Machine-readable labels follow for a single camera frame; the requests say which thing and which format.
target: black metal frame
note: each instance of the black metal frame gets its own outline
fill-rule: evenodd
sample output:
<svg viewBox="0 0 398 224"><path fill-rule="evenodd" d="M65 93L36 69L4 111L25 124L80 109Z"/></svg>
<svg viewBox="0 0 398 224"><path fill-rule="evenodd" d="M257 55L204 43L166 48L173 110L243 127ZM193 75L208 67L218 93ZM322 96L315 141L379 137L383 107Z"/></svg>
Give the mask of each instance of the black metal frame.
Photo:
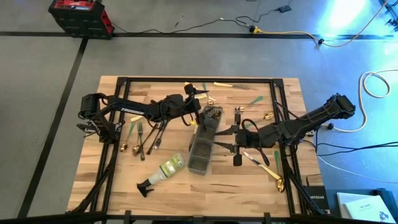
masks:
<svg viewBox="0 0 398 224"><path fill-rule="evenodd" d="M228 83L264 83L270 84L271 88L271 98L272 101L277 99L276 87L279 88L279 94L282 99L283 108L283 116L284 119L289 119L288 108L286 95L284 90L283 79L280 78L131 78L131 77L118 77L116 82L116 89L114 94L119 96L121 93L121 88L124 85L124 93L123 98L127 99L131 82L228 82ZM276 104L273 103L273 110L275 114L275 121L280 121L279 110L276 107ZM112 111L109 116L109 121L114 122L116 112ZM121 122L124 120L124 112L119 112L119 120ZM119 135L121 134L122 129L118 129ZM42 217L29 217L29 218L16 218L10 220L0 220L0 224L3 223L88 223L88 222L97 222L102 221L106 223L107 220L124 220L126 224L132 223L135 220L180 220L180 221L193 221L194 223L201 223L206 221L213 222L263 222L269 223L271 222L295 222L295 223L359 223L356 220L345 220L341 218L334 217L326 217L326 216L310 216L307 215L307 209L305 202L312 202L308 193L302 187L302 182L300 178L300 169L299 162L297 160L297 156L292 153L291 160L293 169L290 168L287 156L285 153L285 145L279 144L279 150L281 153L282 159L282 168L285 178L286 184L286 194L287 194L287 203L289 208L290 217L286 218L272 218L269 213L264 213L263 217L205 217L205 216L153 216L153 215L131 215L131 211L126 211L125 215L107 215L109 198L111 196L111 186L113 182L114 170L116 167L116 158L118 156L119 149L119 141L116 144L113 144L112 155L109 160L108 165L105 167L106 156L109 150L109 144L104 144L101 159L98 166L98 173L96 176L96 183L92 190L88 193L87 197L82 201L82 203L74 209L72 212L67 212L63 215L49 215ZM108 179L106 183L104 200L102 204L102 208L100 212L96 211L99 189L102 186L103 182ZM297 187L299 192L299 202L300 209L303 215L296 214L294 207L294 200L292 195L292 186L290 184L292 181ZM90 203L90 212L85 212L88 204Z"/></svg>
<svg viewBox="0 0 398 224"><path fill-rule="evenodd" d="M276 87L279 88L279 94L282 99L282 105L284 106L283 109L283 114L285 119L289 118L289 114L287 112L287 101L286 101L286 95L285 95L285 90L284 90L284 83L283 79L281 78L129 78L129 77L119 77L117 82L116 82L116 89L114 94L115 95L120 95L121 93L121 88L123 84L125 84L124 88L124 93L123 93L123 99L128 98L128 94L130 91L130 86L131 82L228 82L228 83L264 83L264 84L269 84L270 89L271 89L271 100L275 101L277 99L276 97ZM279 117L279 110L276 108L276 105L273 104L274 107L274 114L275 114L275 121L280 121ZM115 117L115 112L113 111L110 116L109 116L109 121L113 122L114 117ZM119 112L119 120L118 122L123 121L124 119L124 112ZM281 158L284 158L282 160L282 168L284 171L284 177L285 177L285 183L286 183L286 194L287 194L287 203L289 206L289 214L292 216L295 213L294 209L294 201L293 201L293 195L292 195L292 188L290 185L290 178L289 178L289 163L287 162L287 157L285 153L285 147L282 144L279 144L280 146L280 153L281 153ZM118 154L118 149L119 149L119 141L117 141L116 144L113 145L113 150L112 150L112 156L109 161L109 164L107 168L105 168L105 162L106 162L106 155L108 153L109 149L109 144L104 144L103 145L103 150L101 153L101 159L99 161L99 166L98 166L98 172L97 172L97 177L96 177L96 185L99 186L101 185L104 181L105 178L104 175L108 175L108 181L106 183L106 188L105 188L105 193L104 193L104 200L102 204L102 209L101 212L107 212L108 211L108 204L109 204L109 198L111 195L111 186L112 186L112 181L113 181L113 175L114 175L114 167L116 166L116 158ZM300 169L299 169L299 162L297 160L297 157L292 156L292 163L293 163L293 171L294 174L296 175L296 178L298 178L298 181L301 183L301 177L300 177ZM98 201L98 196L99 196L99 191L96 190L94 193L94 196L91 199L91 205L90 205L90 212L95 212L96 207L97 207L97 201ZM303 199L299 197L300 199L300 208L301 208L301 213L305 211L305 204L303 202Z"/></svg>

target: knife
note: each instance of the knife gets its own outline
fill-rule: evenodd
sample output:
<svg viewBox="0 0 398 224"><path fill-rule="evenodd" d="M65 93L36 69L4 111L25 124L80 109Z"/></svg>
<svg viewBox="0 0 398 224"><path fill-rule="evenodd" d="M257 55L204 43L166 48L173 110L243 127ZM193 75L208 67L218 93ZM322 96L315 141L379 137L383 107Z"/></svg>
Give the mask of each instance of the knife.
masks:
<svg viewBox="0 0 398 224"><path fill-rule="evenodd" d="M245 86L245 85L231 85L231 84L226 84L226 83L218 83L218 82L214 82L215 86L220 86L220 87L231 87L231 88L238 88L241 90L250 90L252 88Z"/></svg>

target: wire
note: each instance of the wire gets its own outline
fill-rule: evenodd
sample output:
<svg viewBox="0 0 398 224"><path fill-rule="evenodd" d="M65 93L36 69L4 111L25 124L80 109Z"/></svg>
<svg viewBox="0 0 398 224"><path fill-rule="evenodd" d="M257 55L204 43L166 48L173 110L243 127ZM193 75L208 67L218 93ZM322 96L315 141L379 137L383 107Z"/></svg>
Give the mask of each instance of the wire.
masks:
<svg viewBox="0 0 398 224"><path fill-rule="evenodd" d="M260 30L260 29L258 29L258 27L256 27L256 28L254 29L254 31L253 31L253 34L305 34L305 35L311 37L314 41L318 41L318 43L324 44L324 45L326 45L326 46L328 46L328 47L342 47L342 46L345 46L345 45L351 43L351 42L354 41L355 39L357 39L357 38L359 37L359 35L361 35L361 33L368 27L368 25L369 25L369 24L376 18L376 16L381 12L381 10L384 8L384 6L386 6L386 4L388 3L388 1L389 1L389 0L386 0L386 1L384 2L384 4L380 7L380 9L378 10L378 12L377 12L377 13L373 16L373 18L362 28L362 30L361 30L358 34L356 34L351 40L349 40L349 41L347 41L347 42L345 42L345 43L343 43L343 44L340 44L340 45L330 45L330 44L324 43L323 41L320 42L320 39L314 37L312 34L310 34L310 33L308 33L308 32L305 32L305 31L269 32L269 31Z"/></svg>
<svg viewBox="0 0 398 224"><path fill-rule="evenodd" d="M259 147L256 148L256 149L260 152L260 154L261 154L261 156L262 156L262 160L264 160L264 162L266 163L266 165L269 166L269 160L268 160L267 156L264 154L264 152L262 151L261 140L260 140L260 134L259 134L259 128L257 127L256 123L255 123L253 120L251 120L251 119L244 119L244 120L242 121L241 124L242 124L242 129L244 129L244 130L246 130L246 131L247 131L248 129L246 129L246 127L245 127L245 125L244 125L245 122L249 122L249 123L253 124L253 126L254 126L255 129L257 130L257 135L258 135L258 137L259 137Z"/></svg>
<svg viewBox="0 0 398 224"><path fill-rule="evenodd" d="M372 177L368 177L368 176L365 176L365 175L362 175L362 174L357 174L357 173L352 172L352 171L349 171L349 170L344 170L344 169L342 169L342 168L339 168L339 167L337 167L337 166L334 166L334 165L328 163L327 161L324 161L324 160L323 160L321 157L319 157L319 156L318 156L318 158L319 158L322 162L324 162L326 165L328 165L328 166L330 166L330 167L332 167L332 168L335 168L335 169L338 169L338 170L347 172L347 173L349 173L349 174L354 174L354 175L357 175L357 176L360 176L360 177L364 177L364 178L367 178L367 179L370 179L370 180L375 180L375 181L377 181L377 182L382 182L382 183L387 183L387 184L398 184L398 182L385 181L385 180L378 180L378 179L375 179L375 178L372 178Z"/></svg>
<svg viewBox="0 0 398 224"><path fill-rule="evenodd" d="M365 72L365 73L362 74L362 75L360 76L360 78L359 78L358 97L359 97L359 107L361 108L361 111L362 111L362 114L363 114L363 123L362 123L362 125L361 125L359 128L354 129L354 130L344 130L344 129L340 129L340 128L333 128L333 129L335 129L335 130L337 130L337 131L342 131L342 132L345 132L345 133L353 133L353 132L359 131L359 130L361 130L361 129L363 129L363 128L365 127L366 122L368 122L368 116L366 115L365 109L364 109L364 107L363 107L363 101L362 101L362 85L361 85L361 84L363 84L363 89L364 89L365 92L366 92L367 94L369 94L370 96L373 96L373 97L375 97L375 98L385 98L385 97L387 97L387 96L390 94L391 87L390 87L390 84L387 82L387 80L384 79L382 76L380 76L379 73L382 73L382 72L398 72L398 69L382 70L382 71L378 71L378 72ZM381 95L381 96L375 95L375 94L371 93L371 92L368 90L368 88L366 87L366 80L367 80L369 77L371 77L371 76L375 76L375 77L379 78L380 80L382 80L382 81L384 82L384 84L386 84L386 86L387 86L387 93L386 93L385 95Z"/></svg>
<svg viewBox="0 0 398 224"><path fill-rule="evenodd" d="M157 30L157 29L149 29L149 30L144 30L144 31L141 31L141 32L128 32L127 30L121 28L120 26L116 25L115 23L112 22L112 24L113 24L115 27L121 29L122 31L124 31L124 32L126 32L126 33L128 33L128 34L143 34L143 33L146 33L146 32L155 31L155 32L158 32L158 33L163 34L163 35L170 35L170 34L175 34L175 33L178 33L178 32L184 32L184 31L192 30L192 29L194 29L194 28L204 27L204 26L213 24L213 23L215 23L215 22L217 22L217 21L234 22L234 23L237 24L238 26L245 27L245 28L247 28L247 29L249 28L249 26L239 24L238 22L236 22L236 21L233 20L233 19L223 19L223 18L219 18L219 19L216 19L216 20L211 21L211 22L207 22L207 23L202 24L202 25L197 25L197 26L189 27L189 28L187 28L187 29L175 30L175 31L172 31L172 32L162 32L162 31L159 31L159 30Z"/></svg>
<svg viewBox="0 0 398 224"><path fill-rule="evenodd" d="M119 29L121 29L121 30L123 30L124 32L129 32L129 31L127 31L127 30L125 30L125 29L123 29L122 27L119 27L118 25L116 25L114 22L112 22L112 24L114 25L114 26L116 26L117 28L119 28Z"/></svg>
<svg viewBox="0 0 398 224"><path fill-rule="evenodd" d="M280 104L278 102L276 102L276 100L274 101L274 103L276 103L275 107L278 110L278 117L280 117L281 121L285 121L284 114L282 113L282 110L278 107L278 105L280 105Z"/></svg>
<svg viewBox="0 0 398 224"><path fill-rule="evenodd" d="M286 156L289 157L289 156L292 156L292 154L296 154L298 149L299 149L299 146L298 145L294 145L292 152L289 155L286 155Z"/></svg>
<svg viewBox="0 0 398 224"><path fill-rule="evenodd" d="M318 130L315 133L315 154L318 154Z"/></svg>
<svg viewBox="0 0 398 224"><path fill-rule="evenodd" d="M314 143L312 143L312 142L310 142L310 141L308 141L308 140L303 139L303 142L310 143L314 148L316 147L316 146L314 145Z"/></svg>
<svg viewBox="0 0 398 224"><path fill-rule="evenodd" d="M398 144L398 142L389 142L389 143L378 144L378 145L373 145L373 146L365 146L365 147L359 147L359 148L336 146L336 145L332 145L332 144L328 144L328 143L320 143L320 144L317 144L317 146L326 145L326 146L338 147L338 148L342 148L342 149L351 149L350 151L339 151L339 152L334 152L334 153L330 153L330 154L318 155L318 156L332 156L332 155L336 155L336 154L340 154L340 153L349 153L349 152L355 152L355 151L360 151L360 150L365 150L365 149L375 149L375 148L380 148L380 147L398 147L397 144Z"/></svg>
<svg viewBox="0 0 398 224"><path fill-rule="evenodd" d="M276 8L276 9L271 9L270 11L268 11L268 12L266 12L266 13L264 13L264 14L261 14L261 15L259 16L258 20L252 19L252 18L250 18L249 16L238 16L237 18L235 18L235 20L238 21L238 22L241 22L241 23L243 23L243 24L246 24L247 26L249 26L249 24L247 24L247 23L245 23L244 21L241 21L241 20L239 20L239 19L246 18L246 19L251 20L252 22L260 22L261 17L266 16L266 15L270 14L271 12L279 11L279 9L280 9L280 7Z"/></svg>
<svg viewBox="0 0 398 224"><path fill-rule="evenodd" d="M92 132L92 133L89 133L89 134L86 134L85 136L83 136L83 138L87 138L88 136L92 136L93 134L98 134L98 129L95 131L95 132Z"/></svg>

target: black spray nozzle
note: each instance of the black spray nozzle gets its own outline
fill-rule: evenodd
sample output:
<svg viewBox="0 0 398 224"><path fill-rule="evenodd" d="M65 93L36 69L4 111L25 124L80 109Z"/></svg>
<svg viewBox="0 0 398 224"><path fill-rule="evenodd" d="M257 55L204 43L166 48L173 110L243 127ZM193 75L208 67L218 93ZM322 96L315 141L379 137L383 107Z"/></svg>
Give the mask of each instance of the black spray nozzle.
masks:
<svg viewBox="0 0 398 224"><path fill-rule="evenodd" d="M185 94L188 95L197 95L197 94L202 94L202 93L208 93L207 90L197 90L193 85L190 83L188 85L184 86Z"/></svg>
<svg viewBox="0 0 398 224"><path fill-rule="evenodd" d="M140 191L140 193L142 194L142 196L147 197L148 193L154 190L154 189L147 190L147 187L149 187L149 186L151 186L149 179L146 179L141 184L137 184L137 188Z"/></svg>

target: wooden table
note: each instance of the wooden table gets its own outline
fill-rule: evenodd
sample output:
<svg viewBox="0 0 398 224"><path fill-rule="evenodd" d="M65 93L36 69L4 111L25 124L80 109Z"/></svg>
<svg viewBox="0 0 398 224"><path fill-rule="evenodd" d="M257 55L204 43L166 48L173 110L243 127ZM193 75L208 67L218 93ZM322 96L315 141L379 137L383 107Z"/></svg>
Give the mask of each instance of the wooden table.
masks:
<svg viewBox="0 0 398 224"><path fill-rule="evenodd" d="M101 77L98 92L106 95L114 94L116 80L117 77ZM201 83L194 83L194 85L201 88ZM245 83L245 85L256 88L257 91L206 84L210 95L217 100L215 105L224 108L219 131L233 124L235 107L244 106L258 96L264 96L264 100L246 108L242 119L259 120L264 116L264 112L272 112L269 85L262 83ZM298 78L284 78L284 85L289 109L297 115L304 114L305 106ZM184 95L183 86L183 83L172 82L132 82L128 99L149 103L150 100L158 101L169 94ZM205 106L206 100L201 100L201 105ZM129 120L132 116L132 114L125 115L126 124L123 127L121 143L127 136L130 128ZM145 120L141 121L144 126L144 137L146 137L151 128ZM262 120L257 125L263 126L271 122L274 120ZM181 119L172 120L164 133L160 149L154 150L149 156L146 155L146 160L142 162L139 156L132 156L131 146L136 144L137 140L135 129L129 139L128 150L118 154L108 213L121 215L125 210L131 210L135 215L261 217L264 212L269 212L272 217L289 217L286 193L277 191L275 180L244 156L243 165L234 167L233 154L221 146L215 146L210 167L205 176L193 174L184 168L171 178L155 184L153 186L155 190L144 198L137 190L136 184L146 180L159 168L159 165L177 152L188 161L188 145L193 130L194 127L185 126ZM152 143L154 136L155 134L144 146L145 151ZM219 142L232 142L232 140L232 136L218 136L215 139ZM75 208L94 185L101 150L102 144L98 142L97 136L85 139L68 210ZM278 145L272 149L264 149L264 152L271 162L270 168L277 172L275 150L279 150ZM261 155L256 150L242 149L241 153L243 151L250 153L258 161L262 161ZM313 146L305 142L301 143L297 157L303 184L305 184L307 175L320 173ZM310 183L321 185L322 179L320 176L311 177ZM295 209L298 212L299 200L293 184L292 191ZM99 196L98 210L101 209L103 192L104 187Z"/></svg>

